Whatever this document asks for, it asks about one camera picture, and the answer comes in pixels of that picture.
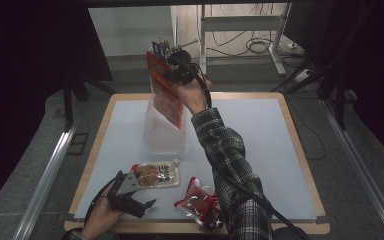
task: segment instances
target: person's right hand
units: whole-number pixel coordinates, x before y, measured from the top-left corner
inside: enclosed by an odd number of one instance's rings
[[[211,89],[211,82],[205,80],[208,90]],[[183,104],[189,109],[192,115],[195,115],[205,109],[207,109],[207,99],[205,93],[202,91],[199,82],[194,79],[186,85],[175,85],[177,92]]]

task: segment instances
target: desk leg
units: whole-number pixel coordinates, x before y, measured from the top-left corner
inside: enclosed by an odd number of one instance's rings
[[[276,66],[277,73],[281,77],[286,76],[286,71],[285,71],[285,68],[283,67],[282,61],[279,58],[279,54],[277,52],[277,49],[279,48],[280,37],[282,37],[282,34],[283,34],[283,28],[285,27],[285,22],[286,22],[286,18],[288,15],[290,5],[291,5],[290,3],[287,3],[285,8],[283,9],[283,12],[282,12],[282,15],[281,15],[280,21],[279,21],[279,26],[278,26],[278,29],[276,31],[276,36],[275,36],[274,41],[273,41],[273,45],[271,45],[269,47],[269,52],[270,52],[270,55],[273,59],[273,63]]]
[[[205,47],[205,5],[201,5],[201,51],[199,67],[203,74],[207,74],[207,49]]]

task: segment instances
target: person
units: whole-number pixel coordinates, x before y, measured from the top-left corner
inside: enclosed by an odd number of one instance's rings
[[[210,89],[211,82],[206,80],[206,83]],[[176,87],[182,102],[192,114],[192,125],[207,156],[225,175],[270,204],[264,196],[260,178],[252,172],[245,159],[245,146],[241,136],[224,125],[217,108],[207,108],[207,100],[198,81],[194,79],[187,85]],[[213,177],[229,238],[272,239],[272,214],[249,194],[238,191],[237,187],[214,169]],[[97,202],[84,228],[79,229],[79,232],[71,231],[66,239],[95,239],[117,223],[124,213],[110,208],[105,197],[109,188]]]

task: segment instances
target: hand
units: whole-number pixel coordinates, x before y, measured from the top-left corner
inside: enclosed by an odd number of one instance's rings
[[[101,234],[108,232],[118,222],[120,217],[124,214],[122,211],[115,211],[111,209],[107,194],[111,189],[110,184],[102,194],[103,197],[99,198],[95,208],[90,214],[89,220],[80,233],[83,237],[93,240]]]
[[[205,80],[208,90],[211,89],[211,82]],[[192,115],[195,115],[207,108],[207,99],[202,91],[199,82],[194,79],[189,84],[178,85],[176,84],[177,92],[179,93],[180,99],[183,104],[189,109]]]

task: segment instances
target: plastic wrapper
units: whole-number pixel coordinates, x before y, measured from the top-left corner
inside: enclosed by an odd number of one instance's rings
[[[141,188],[174,187],[180,183],[179,159],[173,161],[135,164],[132,171],[139,173]]]
[[[189,181],[185,198],[174,206],[212,232],[220,231],[224,225],[216,193],[200,187],[195,177]]]

